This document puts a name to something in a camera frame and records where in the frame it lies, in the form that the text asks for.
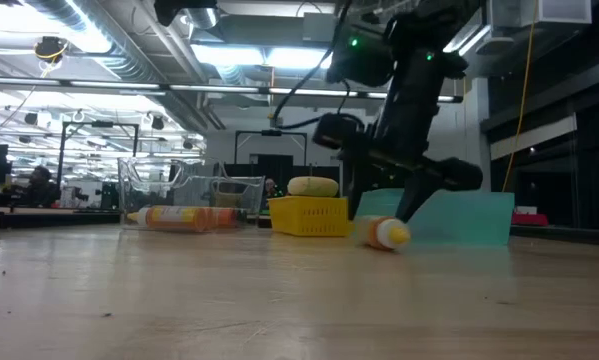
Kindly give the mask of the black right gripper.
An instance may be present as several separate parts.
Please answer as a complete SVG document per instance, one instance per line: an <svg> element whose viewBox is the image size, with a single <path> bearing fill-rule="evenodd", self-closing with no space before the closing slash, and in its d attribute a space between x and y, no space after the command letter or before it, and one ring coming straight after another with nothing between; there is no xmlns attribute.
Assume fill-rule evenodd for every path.
<svg viewBox="0 0 599 360"><path fill-rule="evenodd" d="M424 156L433 118L439 112L441 79L394 79L380 116L372 129L342 141L348 185L348 219L352 221L361 197L373 180L376 165L406 171L395 217L407 223L439 189L476 190L482 170L456 157L432 160Z"/></svg>

